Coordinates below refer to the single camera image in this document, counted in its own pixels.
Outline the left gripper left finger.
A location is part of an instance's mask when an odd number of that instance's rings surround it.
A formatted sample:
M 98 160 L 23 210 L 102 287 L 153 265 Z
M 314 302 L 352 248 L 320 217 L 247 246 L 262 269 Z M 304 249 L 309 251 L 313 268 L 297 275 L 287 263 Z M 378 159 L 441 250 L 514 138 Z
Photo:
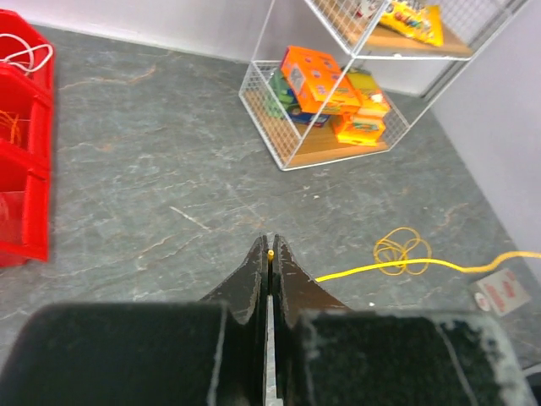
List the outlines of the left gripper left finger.
M 1 372 L 4 405 L 262 405 L 266 237 L 192 302 L 50 304 Z

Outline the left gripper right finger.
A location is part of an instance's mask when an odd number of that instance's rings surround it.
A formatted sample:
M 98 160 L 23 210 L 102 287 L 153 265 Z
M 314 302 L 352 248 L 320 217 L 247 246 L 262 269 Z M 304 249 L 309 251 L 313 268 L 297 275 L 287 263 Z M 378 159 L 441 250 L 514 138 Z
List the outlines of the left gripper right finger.
M 534 405 L 491 315 L 352 310 L 275 236 L 270 283 L 276 391 L 286 405 Z

